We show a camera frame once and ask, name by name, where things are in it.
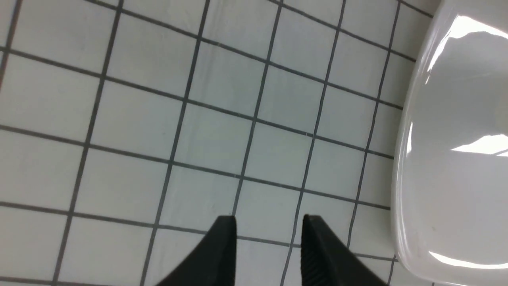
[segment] white toilet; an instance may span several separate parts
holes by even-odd
[[[396,149],[399,262],[441,284],[508,285],[508,1],[443,0]]]

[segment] floor tile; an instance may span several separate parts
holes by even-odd
[[[300,271],[301,248],[293,247],[289,258],[288,270],[284,279],[284,286],[301,286],[302,272]]]
[[[342,9],[342,0],[286,0],[284,4],[332,25],[339,23],[340,10]]]
[[[265,64],[201,43],[189,98],[254,115]]]
[[[10,55],[0,123],[85,141],[99,79]]]
[[[175,160],[239,174],[251,121],[188,104]]]
[[[275,34],[271,60],[324,79],[334,36],[333,29],[283,9]]]
[[[107,81],[93,144],[169,159],[182,103]]]
[[[406,5],[400,5],[392,48],[416,58],[432,19]]]
[[[346,2],[342,28],[388,47],[397,2],[393,0],[351,0]]]
[[[340,33],[330,82],[377,97],[386,56],[385,50]]]
[[[160,224],[207,231],[231,215],[238,179],[173,166]]]
[[[210,0],[203,37],[266,58],[276,13],[269,1]]]
[[[16,0],[3,0],[0,2],[0,46],[6,44],[15,4]]]
[[[373,100],[326,88],[318,135],[365,148],[374,115]]]
[[[408,4],[415,6],[427,13],[434,14],[441,3],[441,0],[405,0]]]
[[[205,0],[126,0],[123,8],[197,34]]]
[[[203,235],[157,230],[145,285],[156,285],[173,271],[201,241]]]
[[[376,121],[369,149],[393,155],[399,132],[402,111],[380,104],[377,107]]]
[[[108,75],[183,97],[195,45],[191,37],[122,15]]]
[[[367,154],[360,200],[389,207],[392,189],[392,170],[392,159]]]
[[[168,165],[89,150],[76,211],[155,222]]]
[[[101,72],[115,11],[86,1],[25,0],[12,47]]]
[[[390,268],[392,266],[391,261],[363,257],[359,257],[358,259],[377,277],[379,277],[385,283],[388,282],[388,278],[390,276]]]
[[[73,218],[59,280],[139,285],[151,231],[147,227]]]
[[[361,254],[393,257],[395,250],[390,228],[390,211],[358,205],[350,250]]]
[[[393,265],[391,286],[431,286],[432,282],[420,279],[404,269],[400,263],[396,262]]]
[[[0,131],[0,201],[68,210],[82,150]]]
[[[330,199],[328,197],[305,193],[303,194],[300,213],[298,214],[298,224],[296,226],[295,243],[302,241],[302,222],[303,216],[319,215],[330,227],[335,235],[345,245],[347,243],[347,234],[351,223],[354,203]]]
[[[245,175],[299,187],[312,138],[256,124]]]
[[[394,53],[390,54],[381,89],[382,100],[400,106],[404,105],[414,66],[415,64],[410,60]]]
[[[238,235],[291,242],[300,193],[244,181],[236,218]]]
[[[0,217],[0,276],[51,280],[66,217],[10,208]]]
[[[288,247],[245,240],[236,247],[236,285],[280,285]]]
[[[356,198],[363,157],[362,151],[316,140],[305,188]]]
[[[322,83],[269,67],[258,118],[313,133],[322,91]]]

